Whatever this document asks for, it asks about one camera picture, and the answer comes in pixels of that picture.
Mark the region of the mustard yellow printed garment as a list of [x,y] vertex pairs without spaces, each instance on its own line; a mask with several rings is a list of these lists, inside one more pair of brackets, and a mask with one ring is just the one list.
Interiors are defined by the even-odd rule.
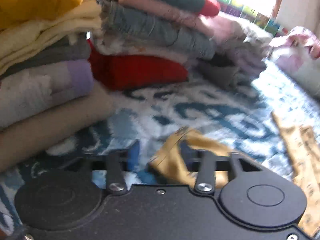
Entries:
[[[298,225],[307,234],[316,235],[319,233],[319,145],[313,128],[295,125],[288,127],[275,113],[272,114],[272,118],[293,165],[293,182],[304,191],[308,201]],[[165,178],[191,187],[195,185],[196,176],[182,158],[182,141],[186,141],[192,150],[208,150],[218,156],[227,157],[232,152],[228,146],[189,127],[182,127],[168,137],[149,164]]]

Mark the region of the lilac grey clothes pile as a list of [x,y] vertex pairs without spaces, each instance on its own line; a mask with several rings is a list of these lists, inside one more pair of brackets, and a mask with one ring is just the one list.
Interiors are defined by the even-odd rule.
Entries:
[[266,70],[264,58],[273,38],[270,33],[249,20],[224,13],[200,19],[216,45],[213,58],[197,64],[205,79],[229,90],[250,84]]

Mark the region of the dark red folded garment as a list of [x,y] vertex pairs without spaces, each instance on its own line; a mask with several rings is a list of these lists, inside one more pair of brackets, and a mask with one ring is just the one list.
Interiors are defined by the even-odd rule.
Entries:
[[184,82],[188,71],[179,63],[155,56],[112,55],[99,53],[88,40],[91,54],[88,59],[93,77],[110,90],[129,90]]

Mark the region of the tan brown folded garment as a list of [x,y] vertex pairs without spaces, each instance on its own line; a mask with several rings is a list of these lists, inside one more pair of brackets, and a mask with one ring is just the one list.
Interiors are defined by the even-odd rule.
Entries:
[[1,172],[108,118],[113,99],[100,83],[87,96],[53,107],[1,131]]

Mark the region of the lavender printed folded garment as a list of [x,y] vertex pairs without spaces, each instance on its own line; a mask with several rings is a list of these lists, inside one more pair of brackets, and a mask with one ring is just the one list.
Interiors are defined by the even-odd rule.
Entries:
[[1,129],[86,96],[93,88],[87,60],[27,68],[1,80]]

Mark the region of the blue denim folded garment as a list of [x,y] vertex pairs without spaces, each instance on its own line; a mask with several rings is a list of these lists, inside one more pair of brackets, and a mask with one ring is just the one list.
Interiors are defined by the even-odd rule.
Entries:
[[180,27],[115,1],[102,1],[100,5],[103,30],[148,41],[199,59],[210,60],[215,54],[215,43],[197,30]]

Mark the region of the pink folded garment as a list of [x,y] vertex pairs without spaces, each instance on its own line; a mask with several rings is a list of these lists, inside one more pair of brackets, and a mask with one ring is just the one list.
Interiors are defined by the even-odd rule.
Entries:
[[195,15],[192,12],[178,9],[159,0],[119,0],[119,3],[179,23],[184,27],[197,30],[210,38],[210,36],[206,34],[206,26],[204,26],[200,19],[200,17],[204,15]]

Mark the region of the cream pink rolled duvet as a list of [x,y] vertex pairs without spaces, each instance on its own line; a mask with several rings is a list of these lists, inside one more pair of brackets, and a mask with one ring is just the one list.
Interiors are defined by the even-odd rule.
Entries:
[[319,38],[309,29],[294,27],[268,44],[270,61],[319,99]]

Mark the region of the pale yellow folded garment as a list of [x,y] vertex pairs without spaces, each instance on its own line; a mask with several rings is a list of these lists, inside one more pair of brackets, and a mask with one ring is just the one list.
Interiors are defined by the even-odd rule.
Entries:
[[32,20],[1,31],[1,74],[67,35],[100,30],[100,13],[95,0],[84,0],[53,21]]

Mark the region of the colourful alphabet bed bumper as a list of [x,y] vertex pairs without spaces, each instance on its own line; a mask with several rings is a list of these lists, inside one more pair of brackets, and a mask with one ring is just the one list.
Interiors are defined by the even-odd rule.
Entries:
[[276,18],[283,0],[217,0],[225,14],[248,20],[274,37],[289,30]]

